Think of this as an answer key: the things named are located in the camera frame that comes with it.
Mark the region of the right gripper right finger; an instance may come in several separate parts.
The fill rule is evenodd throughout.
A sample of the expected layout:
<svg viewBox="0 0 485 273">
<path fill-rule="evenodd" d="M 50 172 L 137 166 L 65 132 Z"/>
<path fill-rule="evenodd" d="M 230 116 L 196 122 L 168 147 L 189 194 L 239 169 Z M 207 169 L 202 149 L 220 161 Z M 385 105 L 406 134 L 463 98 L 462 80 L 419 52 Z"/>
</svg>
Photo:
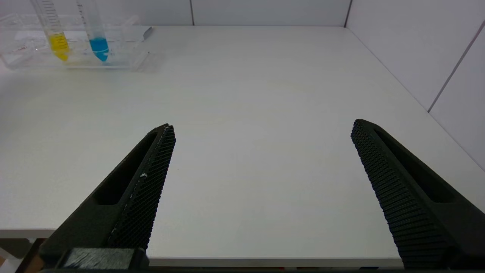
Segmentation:
<svg viewBox="0 0 485 273">
<path fill-rule="evenodd" d="M 350 134 L 404 268 L 482 270 L 484 213 L 380 126 Z"/>
</svg>

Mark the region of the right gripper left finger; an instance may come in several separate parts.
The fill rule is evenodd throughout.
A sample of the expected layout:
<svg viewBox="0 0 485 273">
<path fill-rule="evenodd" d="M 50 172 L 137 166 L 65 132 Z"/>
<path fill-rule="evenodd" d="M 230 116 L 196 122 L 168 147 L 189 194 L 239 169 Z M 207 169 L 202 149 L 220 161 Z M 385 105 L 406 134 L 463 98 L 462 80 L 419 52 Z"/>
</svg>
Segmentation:
<svg viewBox="0 0 485 273">
<path fill-rule="evenodd" d="M 148 132 L 45 240 L 39 249 L 44 263 L 73 248 L 146 250 L 175 143 L 167 123 Z"/>
</svg>

